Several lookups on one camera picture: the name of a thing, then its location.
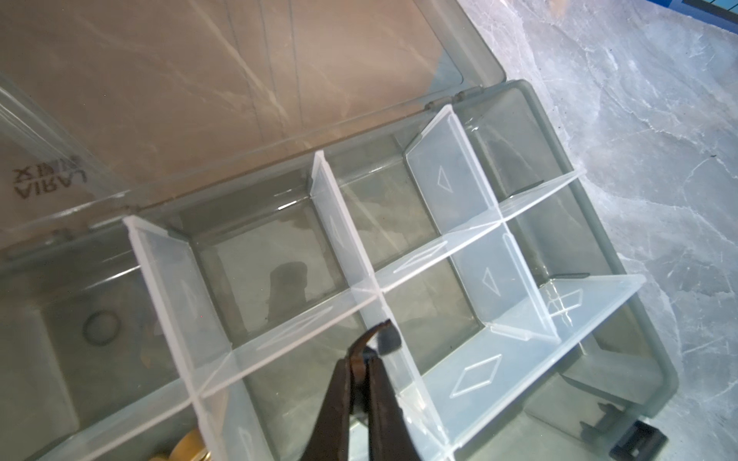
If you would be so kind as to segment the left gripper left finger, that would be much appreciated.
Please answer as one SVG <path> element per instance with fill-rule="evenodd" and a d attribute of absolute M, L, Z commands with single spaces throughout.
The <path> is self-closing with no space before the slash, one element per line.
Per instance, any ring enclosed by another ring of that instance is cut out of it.
<path fill-rule="evenodd" d="M 311 438 L 301 460 L 347 460 L 350 444 L 350 415 L 354 408 L 355 378 L 359 373 L 359 385 L 363 386 L 367 374 L 364 350 L 369 341 L 392 326 L 390 320 L 376 324 L 347 349 L 336 361 L 328 390 L 316 419 Z"/>

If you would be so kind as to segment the brass wing nut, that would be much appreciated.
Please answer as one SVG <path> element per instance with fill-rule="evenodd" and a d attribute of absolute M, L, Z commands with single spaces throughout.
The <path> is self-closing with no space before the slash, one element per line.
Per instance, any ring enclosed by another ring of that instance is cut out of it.
<path fill-rule="evenodd" d="M 159 453 L 150 458 L 150 461 L 208 461 L 211 452 L 207 448 L 203 436 L 198 428 L 188 432 L 169 453 Z"/>

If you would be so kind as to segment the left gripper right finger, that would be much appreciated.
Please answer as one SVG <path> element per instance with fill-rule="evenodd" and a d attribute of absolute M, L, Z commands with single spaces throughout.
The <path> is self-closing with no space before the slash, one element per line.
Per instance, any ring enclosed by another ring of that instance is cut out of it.
<path fill-rule="evenodd" d="M 369 459 L 419 461 L 421 457 L 407 429 L 384 361 L 378 355 L 367 355 L 364 365 L 362 393 L 369 429 Z"/>

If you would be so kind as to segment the grey plastic organizer box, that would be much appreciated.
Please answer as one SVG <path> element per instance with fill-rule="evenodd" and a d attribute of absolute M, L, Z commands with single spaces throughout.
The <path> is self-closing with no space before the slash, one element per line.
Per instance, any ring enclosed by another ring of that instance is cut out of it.
<path fill-rule="evenodd" d="M 5 1 L 1 456 L 300 460 L 390 320 L 422 460 L 655 460 L 583 179 L 455 1 Z"/>

